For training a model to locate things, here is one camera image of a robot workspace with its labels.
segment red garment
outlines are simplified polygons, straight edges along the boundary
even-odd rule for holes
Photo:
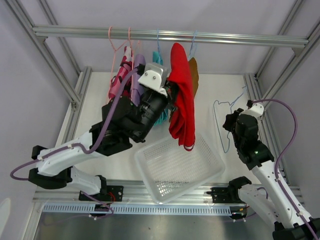
[[[185,49],[175,43],[171,49],[171,73],[168,81],[179,86],[169,131],[174,139],[179,138],[179,146],[191,151],[195,145],[195,103],[193,95],[192,77]]]

